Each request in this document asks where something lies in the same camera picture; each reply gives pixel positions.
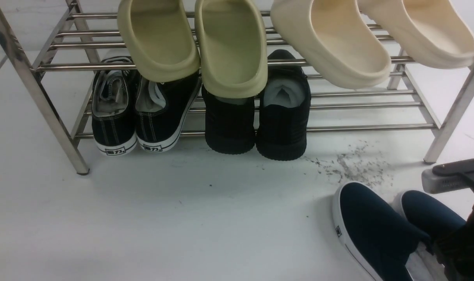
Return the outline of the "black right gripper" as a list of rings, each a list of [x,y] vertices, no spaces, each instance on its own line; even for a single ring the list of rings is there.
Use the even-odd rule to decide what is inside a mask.
[[[435,242],[447,281],[474,281],[474,205],[465,225]]]

